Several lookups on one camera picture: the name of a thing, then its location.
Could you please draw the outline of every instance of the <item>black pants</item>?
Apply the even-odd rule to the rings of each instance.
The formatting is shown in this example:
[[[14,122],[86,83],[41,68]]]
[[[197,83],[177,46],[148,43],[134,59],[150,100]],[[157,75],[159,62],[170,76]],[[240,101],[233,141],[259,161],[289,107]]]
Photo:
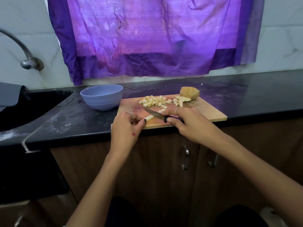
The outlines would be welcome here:
[[[105,227],[145,226],[135,207],[121,197],[112,199]],[[233,206],[217,216],[213,227],[268,227],[262,217],[251,208],[242,205]]]

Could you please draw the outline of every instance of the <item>silver ring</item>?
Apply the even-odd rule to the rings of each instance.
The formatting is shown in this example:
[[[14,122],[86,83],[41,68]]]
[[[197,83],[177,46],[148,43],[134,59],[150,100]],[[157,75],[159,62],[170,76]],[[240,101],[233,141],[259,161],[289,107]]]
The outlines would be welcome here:
[[[130,114],[130,115],[131,115],[131,120],[132,120],[132,113],[131,113],[131,112],[128,112],[128,114]]]

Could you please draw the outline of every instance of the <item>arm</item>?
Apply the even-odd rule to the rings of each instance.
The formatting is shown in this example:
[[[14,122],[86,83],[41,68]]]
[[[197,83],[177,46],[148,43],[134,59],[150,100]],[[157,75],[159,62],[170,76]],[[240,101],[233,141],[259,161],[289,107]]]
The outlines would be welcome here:
[[[104,226],[117,175],[138,140],[145,121],[135,113],[116,116],[111,131],[111,148],[103,166],[85,193],[66,227]]]
[[[176,115],[175,110],[162,114]],[[177,114],[185,124],[173,118],[167,120],[180,134],[225,157],[260,190],[290,226],[303,226],[303,187],[300,184],[249,152],[195,108],[179,108]]]

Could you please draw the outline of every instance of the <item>faucet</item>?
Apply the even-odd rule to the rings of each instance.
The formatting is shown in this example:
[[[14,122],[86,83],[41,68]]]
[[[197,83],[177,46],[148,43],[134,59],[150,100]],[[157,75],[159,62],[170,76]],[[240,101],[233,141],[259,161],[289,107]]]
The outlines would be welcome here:
[[[41,71],[44,68],[43,62],[39,58],[34,57],[31,51],[26,47],[26,45],[22,43],[14,34],[10,33],[9,31],[1,27],[0,27],[0,33],[3,33],[4,35],[11,38],[14,42],[16,42],[25,53],[26,60],[20,62],[22,68],[25,69],[33,68],[39,71]]]

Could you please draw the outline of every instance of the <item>black countertop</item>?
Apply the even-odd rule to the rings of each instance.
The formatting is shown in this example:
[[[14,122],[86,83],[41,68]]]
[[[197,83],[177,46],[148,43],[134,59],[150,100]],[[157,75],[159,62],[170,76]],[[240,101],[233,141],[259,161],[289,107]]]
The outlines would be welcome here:
[[[123,98],[178,94],[183,86],[196,87],[201,98],[228,116],[227,121],[217,122],[218,126],[301,117],[303,112],[303,70],[121,85]],[[69,88],[74,93],[44,116],[7,134],[0,133],[0,146],[21,143],[26,137],[25,144],[30,150],[110,140],[110,125],[118,107],[106,112],[94,110],[82,100],[79,94],[82,89]],[[171,132],[177,130],[173,127],[148,129],[143,130],[142,135]]]

